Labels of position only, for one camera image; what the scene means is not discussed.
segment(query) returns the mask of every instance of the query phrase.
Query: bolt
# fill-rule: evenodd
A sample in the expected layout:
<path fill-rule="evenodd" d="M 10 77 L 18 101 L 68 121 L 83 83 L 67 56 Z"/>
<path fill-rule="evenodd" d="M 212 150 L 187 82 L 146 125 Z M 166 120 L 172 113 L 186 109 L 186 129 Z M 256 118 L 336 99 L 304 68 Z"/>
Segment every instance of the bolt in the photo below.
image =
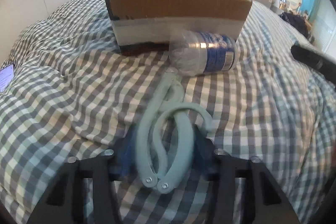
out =
<path fill-rule="evenodd" d="M 167 70 L 166 70 L 166 72 L 174 73 L 174 72 L 175 72 L 175 70 L 174 70 L 174 69 L 172 69 L 172 68 L 169 68 L 169 69 L 167 69 Z"/>
<path fill-rule="evenodd" d="M 112 156 L 114 154 L 114 151 L 112 149 L 107 149 L 104 151 L 105 156 Z"/>
<path fill-rule="evenodd" d="M 221 148 L 215 149 L 214 153 L 218 156 L 227 155 L 227 153 L 224 151 L 224 149 L 221 149 Z"/>
<path fill-rule="evenodd" d="M 255 163 L 255 164 L 258 164 L 261 162 L 261 159 L 258 157 L 258 156 L 252 156 L 250 158 L 251 162 Z"/>
<path fill-rule="evenodd" d="M 70 157 L 70 158 L 68 158 L 68 163 L 70 163 L 70 164 L 75 163 L 76 160 L 77 160 L 76 157 Z"/>

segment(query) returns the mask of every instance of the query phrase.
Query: phone screen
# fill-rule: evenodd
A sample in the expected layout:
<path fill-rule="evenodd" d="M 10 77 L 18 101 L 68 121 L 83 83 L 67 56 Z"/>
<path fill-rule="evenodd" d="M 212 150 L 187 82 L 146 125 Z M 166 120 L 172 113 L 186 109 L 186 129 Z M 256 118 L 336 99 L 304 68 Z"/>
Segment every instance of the phone screen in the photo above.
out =
<path fill-rule="evenodd" d="M 0 92 L 3 92 L 8 84 L 14 77 L 14 65 L 11 64 L 8 67 L 0 70 Z"/>

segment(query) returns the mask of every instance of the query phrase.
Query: blue label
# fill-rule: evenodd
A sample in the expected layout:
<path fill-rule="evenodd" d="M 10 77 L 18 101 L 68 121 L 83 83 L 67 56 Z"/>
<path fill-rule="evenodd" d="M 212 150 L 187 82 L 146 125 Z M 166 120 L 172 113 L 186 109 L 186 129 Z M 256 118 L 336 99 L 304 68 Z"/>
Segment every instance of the blue label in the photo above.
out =
<path fill-rule="evenodd" d="M 200 32 L 207 47 L 207 63 L 204 72 L 229 70 L 235 59 L 233 41 L 220 34 Z"/>

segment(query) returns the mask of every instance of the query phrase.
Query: cardboard box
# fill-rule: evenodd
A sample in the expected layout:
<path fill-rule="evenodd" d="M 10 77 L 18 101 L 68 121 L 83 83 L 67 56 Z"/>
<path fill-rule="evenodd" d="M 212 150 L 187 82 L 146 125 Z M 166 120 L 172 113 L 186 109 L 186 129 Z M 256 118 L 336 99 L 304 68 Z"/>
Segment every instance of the cardboard box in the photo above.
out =
<path fill-rule="evenodd" d="M 250 11 L 249 0 L 105 0 L 124 55 L 167 50 L 182 29 L 237 39 Z"/>

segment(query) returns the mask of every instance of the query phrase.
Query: checkered blanket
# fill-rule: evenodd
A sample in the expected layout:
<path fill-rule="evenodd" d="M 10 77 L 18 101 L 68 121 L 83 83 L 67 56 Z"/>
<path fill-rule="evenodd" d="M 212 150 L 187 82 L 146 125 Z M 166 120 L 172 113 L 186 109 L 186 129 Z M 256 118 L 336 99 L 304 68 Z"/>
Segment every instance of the checkered blanket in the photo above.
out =
<path fill-rule="evenodd" d="M 254 3 L 237 40 L 236 68 L 185 77 L 182 85 L 184 101 L 213 117 L 215 146 L 235 157 L 258 155 L 306 223 L 329 174 L 336 93 L 292 58 L 297 40 L 307 43 Z M 68 157 L 95 157 L 140 120 L 170 63 L 167 52 L 120 55 L 104 0 L 71 0 L 26 28 L 3 67 L 11 63 L 15 77 L 0 94 L 0 199 L 20 224 Z M 197 114 L 189 117 L 201 125 Z M 173 128 L 169 122 L 163 133 L 169 153 L 177 142 Z M 86 187 L 90 192 L 92 182 Z M 136 177 L 115 187 L 125 223 L 202 223 L 211 191 L 194 169 L 167 195 L 143 188 Z"/>

